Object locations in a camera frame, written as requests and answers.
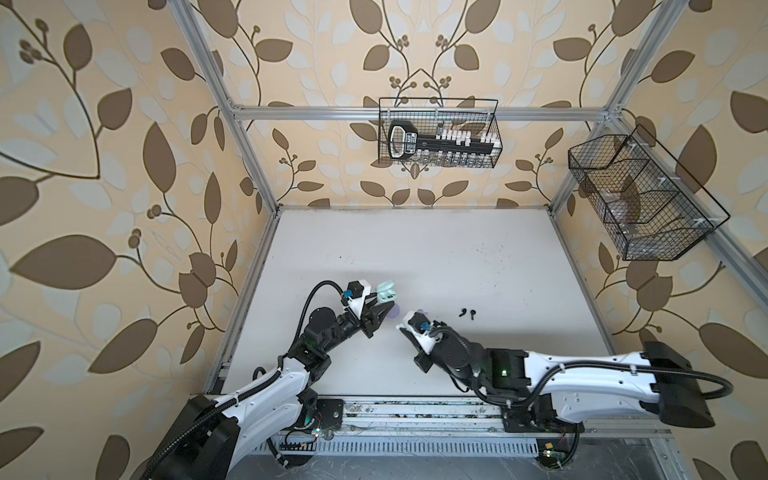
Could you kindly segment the mint green charging case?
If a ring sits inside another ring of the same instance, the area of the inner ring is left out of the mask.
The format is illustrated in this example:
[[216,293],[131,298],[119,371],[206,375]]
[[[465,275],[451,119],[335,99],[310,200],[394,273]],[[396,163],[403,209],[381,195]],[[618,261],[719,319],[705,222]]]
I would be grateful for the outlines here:
[[394,302],[397,299],[397,292],[394,289],[395,282],[385,281],[376,287],[376,298],[379,303]]

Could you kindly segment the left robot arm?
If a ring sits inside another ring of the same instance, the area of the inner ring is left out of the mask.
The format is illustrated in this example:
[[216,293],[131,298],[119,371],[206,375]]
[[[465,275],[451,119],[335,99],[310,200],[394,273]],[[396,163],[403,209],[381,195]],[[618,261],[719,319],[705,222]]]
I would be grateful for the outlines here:
[[139,476],[142,479],[224,479],[256,447],[278,432],[304,430],[316,420],[312,390],[331,364],[330,352],[357,333],[372,337],[395,305],[391,281],[372,287],[356,280],[334,289],[343,307],[305,305],[287,352],[270,371],[258,368],[247,385],[216,398],[187,402]]

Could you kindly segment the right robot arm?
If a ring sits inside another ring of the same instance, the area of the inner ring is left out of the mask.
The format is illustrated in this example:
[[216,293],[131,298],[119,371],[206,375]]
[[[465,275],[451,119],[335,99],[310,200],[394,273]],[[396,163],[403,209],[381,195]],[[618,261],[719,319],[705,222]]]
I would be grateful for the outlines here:
[[571,464],[590,419],[652,415],[668,426],[712,428],[709,401],[734,390],[729,380],[694,370],[658,341],[639,352],[577,358],[486,348],[421,312],[409,313],[398,329],[415,347],[423,372],[438,367],[461,392],[498,408],[506,432],[567,440],[562,449],[540,446],[537,462],[546,470]]

